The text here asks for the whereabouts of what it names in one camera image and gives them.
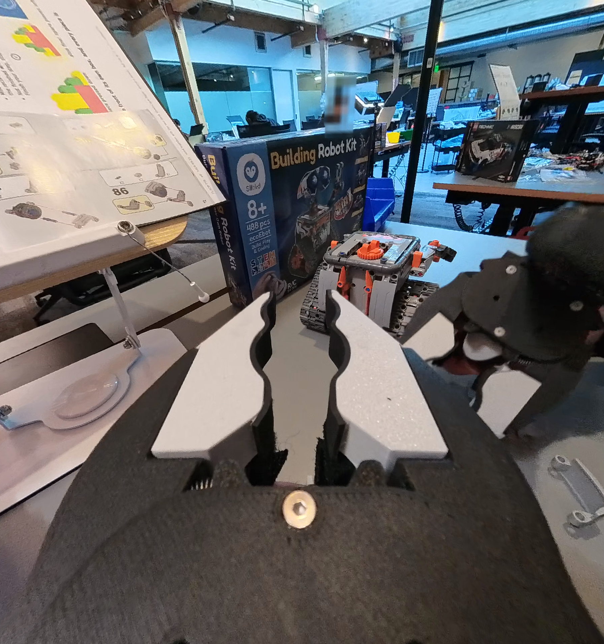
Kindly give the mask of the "open instruction booklet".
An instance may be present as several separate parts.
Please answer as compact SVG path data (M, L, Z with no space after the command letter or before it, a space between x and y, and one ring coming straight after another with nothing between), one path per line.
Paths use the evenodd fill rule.
M87 1L0 1L0 291L223 200Z

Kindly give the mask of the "wooden desk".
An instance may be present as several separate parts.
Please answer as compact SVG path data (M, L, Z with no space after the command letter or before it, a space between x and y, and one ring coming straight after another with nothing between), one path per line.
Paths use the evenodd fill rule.
M604 165L579 178L543 180L539 174L530 178L523 174L512 183L452 173L435 181L433 189L445 191L448 204L496 205L489 234L516 236L532 225L538 213L553 211L561 204L604 204Z

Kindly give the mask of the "black printed box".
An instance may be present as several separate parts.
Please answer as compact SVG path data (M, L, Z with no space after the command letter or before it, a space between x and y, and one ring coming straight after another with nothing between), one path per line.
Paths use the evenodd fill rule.
M538 130L538 119L468 122L455 172L515 183Z

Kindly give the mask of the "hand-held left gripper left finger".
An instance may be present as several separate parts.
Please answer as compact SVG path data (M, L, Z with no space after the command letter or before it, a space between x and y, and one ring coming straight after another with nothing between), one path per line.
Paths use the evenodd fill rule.
M265 450L256 432L272 411L264 366L272 355L275 305L273 292L262 294L199 345L153 457L233 461L245 468Z

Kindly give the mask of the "blue robot kit box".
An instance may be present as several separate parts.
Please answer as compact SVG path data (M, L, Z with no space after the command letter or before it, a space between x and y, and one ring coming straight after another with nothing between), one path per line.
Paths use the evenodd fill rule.
M228 297L243 309L311 280L333 240L362 229L372 125L207 142L195 151L224 201L210 219Z

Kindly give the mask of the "blue plastic bin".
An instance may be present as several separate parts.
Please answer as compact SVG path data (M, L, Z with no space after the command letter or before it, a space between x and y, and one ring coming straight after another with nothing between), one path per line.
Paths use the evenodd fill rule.
M380 232L394 213L395 201L392 178L369 178L361 230Z

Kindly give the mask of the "grey curved toy part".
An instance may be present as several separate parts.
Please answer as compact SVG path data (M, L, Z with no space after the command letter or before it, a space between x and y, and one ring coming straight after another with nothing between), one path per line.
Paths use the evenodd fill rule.
M604 517L604 487L579 459L563 455L552 457L549 466L552 478L568 487L579 507L570 512L567 524L572 529L593 526Z

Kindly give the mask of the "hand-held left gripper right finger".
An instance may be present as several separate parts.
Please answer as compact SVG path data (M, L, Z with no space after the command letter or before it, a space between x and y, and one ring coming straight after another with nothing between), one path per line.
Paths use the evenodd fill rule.
M331 379L324 423L330 462L441 461L448 448L401 344L337 291L325 294Z

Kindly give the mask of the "grey orange tracked toy robot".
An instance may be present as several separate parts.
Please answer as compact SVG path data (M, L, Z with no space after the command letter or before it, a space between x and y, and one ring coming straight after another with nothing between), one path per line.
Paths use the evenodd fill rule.
M300 309L308 329L328 333L326 293L336 290L390 335L400 339L417 308L439 286L422 278L433 263L453 262L457 252L438 240L356 231L333 240Z

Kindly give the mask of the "white book stand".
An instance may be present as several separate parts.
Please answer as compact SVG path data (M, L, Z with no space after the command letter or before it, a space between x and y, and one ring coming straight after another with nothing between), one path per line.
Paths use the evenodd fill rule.
M0 289L28 278L104 263L123 331L121 342L0 394L0 515L79 467L127 408L186 353L166 328L140 334L134 327L106 256L139 245L145 230L125 220L94 231L0 255Z

